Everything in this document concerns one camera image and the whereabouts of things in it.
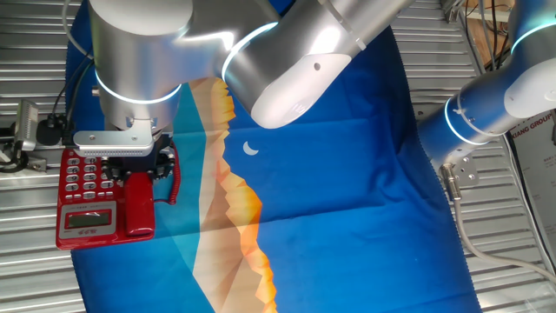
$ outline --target silver metal surface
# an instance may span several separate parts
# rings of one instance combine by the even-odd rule
[[[150,120],[135,120],[128,130],[78,131],[73,140],[81,157],[145,157],[155,141]]]
[[[425,5],[426,9],[417,9]],[[392,26],[418,120],[440,110],[449,97],[481,74],[482,62],[467,43],[463,24],[447,23],[438,1],[416,1]],[[485,252],[548,263],[509,156],[499,138],[470,155],[479,183],[461,188],[467,234]],[[544,292],[550,283],[538,274],[465,253],[485,312],[534,312],[528,301],[545,307],[556,302],[550,292]]]
[[[36,146],[38,107],[29,100],[21,100],[17,106],[15,141],[22,143],[23,151],[32,151]]]
[[[453,172],[460,187],[472,187],[479,184],[479,173],[475,160],[470,156],[454,159]]]
[[[444,178],[444,185],[448,191],[450,200],[461,200],[460,186],[458,185],[458,179],[453,172],[452,164],[444,164],[440,168],[440,173]]]
[[[412,1],[297,1],[235,55],[222,78],[260,126],[284,126]]]
[[[41,120],[52,111],[65,72],[62,2],[0,0],[0,127],[16,121],[21,98]],[[46,171],[0,175],[0,312],[85,312],[70,253],[54,242],[61,150],[39,146],[30,156],[46,159]]]
[[[180,95],[145,101],[218,76],[234,45],[279,19],[256,0],[91,0],[89,13],[104,115],[122,130],[129,118],[156,119],[153,132],[172,122]]]

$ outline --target blue cloth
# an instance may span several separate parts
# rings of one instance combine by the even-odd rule
[[[73,30],[84,42],[85,11]],[[68,69],[82,57],[69,50]],[[103,120],[90,84],[76,110],[81,129]],[[263,203],[258,243],[279,312],[480,312],[390,29],[287,127],[264,130],[235,103],[224,158]],[[190,270],[205,136],[189,93],[180,105],[184,183],[178,205],[157,205],[156,239],[72,252],[88,312],[213,312]],[[256,156],[243,152],[246,141]]]

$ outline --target white cable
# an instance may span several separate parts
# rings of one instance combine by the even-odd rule
[[[69,41],[73,43],[73,45],[81,52],[84,56],[87,56],[89,59],[93,59],[93,56],[89,55],[87,51],[76,41],[76,39],[71,35],[70,27],[68,27],[68,6],[70,5],[71,0],[65,0],[62,7],[62,26],[63,30],[66,32],[66,36],[68,37]]]
[[[466,245],[467,249],[471,253],[475,254],[476,256],[478,256],[481,259],[486,260],[486,261],[490,261],[490,262],[494,262],[494,263],[502,263],[502,264],[506,264],[506,265],[520,266],[520,267],[523,267],[523,268],[526,268],[526,269],[534,270],[537,273],[541,274],[542,276],[548,278],[551,282],[556,283],[556,276],[552,275],[547,270],[541,269],[540,267],[538,267],[536,265],[533,265],[529,262],[516,260],[516,259],[513,259],[513,258],[509,258],[509,257],[491,256],[491,255],[488,255],[484,252],[479,251],[471,243],[471,240],[469,240],[469,237],[467,237],[466,230],[463,227],[463,218],[461,217],[461,202],[460,202],[460,200],[454,200],[453,201],[453,209],[455,211],[455,221],[458,225],[458,231],[460,232],[461,240],[463,241],[463,243]]]
[[[493,66],[493,69],[495,69],[496,67],[494,66],[494,62],[496,58],[494,57],[493,47],[490,44],[490,39],[488,38],[488,30],[486,27],[487,20],[485,19],[485,0],[479,0],[479,9],[480,9],[480,19],[483,22],[483,30],[485,31],[486,46],[488,47],[488,52],[490,52],[490,57],[492,59],[491,65]]]

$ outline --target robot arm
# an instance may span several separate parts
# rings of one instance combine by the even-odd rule
[[[516,0],[509,24],[514,44],[506,65],[477,77],[420,124],[435,169],[556,108],[556,2]]]
[[[222,78],[254,120],[305,113],[413,0],[90,0],[101,107],[119,131],[78,132],[78,154],[145,157],[171,125],[181,84]]]

